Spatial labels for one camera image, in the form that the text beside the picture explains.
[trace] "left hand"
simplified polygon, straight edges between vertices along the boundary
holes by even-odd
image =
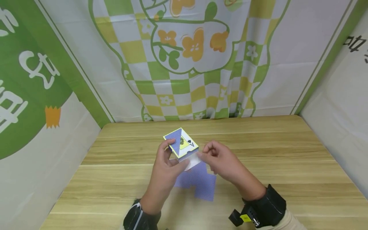
[[[167,147],[174,142],[175,139],[167,139],[160,144],[157,150],[151,180],[140,202],[142,210],[147,214],[156,215],[160,213],[165,200],[174,187],[176,178],[189,164],[188,159],[180,163],[177,159],[170,160],[172,152]]]

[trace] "chinese character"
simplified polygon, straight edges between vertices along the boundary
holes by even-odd
[[[13,14],[10,11],[2,10],[1,8],[0,8],[0,21],[2,21],[4,25],[6,26],[6,28],[12,33],[15,33],[13,26],[16,26],[16,27],[19,26]],[[0,29],[0,37],[4,37],[8,34],[9,34],[8,31]]]
[[[23,51],[20,55],[19,55],[19,63],[21,65],[21,67],[27,71],[29,73],[29,77],[30,78],[34,78],[34,77],[41,77],[43,79],[43,87],[45,89],[50,89],[50,87],[52,86],[52,84],[54,83],[54,76],[60,76],[59,71],[56,69],[56,67],[54,66],[54,64],[51,62],[51,60],[47,57],[47,55],[42,55],[40,53],[38,53],[38,58],[39,58],[39,64],[38,66],[34,69],[31,70],[28,66],[27,66],[27,60],[31,57],[34,57],[35,54],[32,51]],[[45,65],[45,67],[47,68],[47,70],[50,72],[51,74],[51,78],[50,81],[47,81],[45,75],[40,73],[40,70],[42,69],[43,65]]]
[[[359,36],[355,39],[355,41],[353,43],[351,43],[353,41],[354,37],[353,36],[349,36],[347,37],[345,43],[343,45],[349,45],[349,49],[350,52],[354,52],[354,51],[359,51],[358,48],[361,47],[367,40],[366,39],[362,39],[362,36]]]
[[[19,114],[28,105],[28,101],[23,101],[22,98],[14,93],[5,91],[5,88],[1,87],[2,84],[3,81],[0,80],[0,133],[4,131],[10,124],[17,123]],[[8,108],[1,106],[5,100],[11,102],[11,105]]]

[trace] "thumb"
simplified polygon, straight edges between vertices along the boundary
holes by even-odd
[[[179,164],[173,166],[175,174],[178,176],[180,173],[182,173],[186,169],[188,164],[189,164],[189,159],[185,159],[184,161],[180,162]]]
[[[211,156],[208,153],[202,153],[202,152],[197,152],[198,157],[205,162],[206,164],[208,164],[209,166],[215,166],[216,164],[216,157]]]

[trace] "green leaf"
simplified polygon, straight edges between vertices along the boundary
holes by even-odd
[[[179,63],[175,58],[169,57],[169,65],[173,70],[177,70],[179,68]]]
[[[217,14],[217,5],[213,1],[207,5],[205,11],[205,21],[211,21]]]
[[[163,10],[157,11],[157,15],[159,16],[159,19],[162,19],[163,18],[163,15],[164,15]]]
[[[170,58],[177,59],[180,56],[180,54],[178,51],[174,50],[169,53],[169,56]]]
[[[166,61],[166,51],[161,47],[159,51],[159,59],[164,62]]]

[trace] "white wall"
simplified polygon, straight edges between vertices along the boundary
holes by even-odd
[[[39,229],[95,141],[100,127],[72,93],[59,127],[46,128],[0,160],[0,229]]]
[[[301,115],[368,198],[368,10],[353,42],[360,35],[367,41],[355,52],[342,47]]]

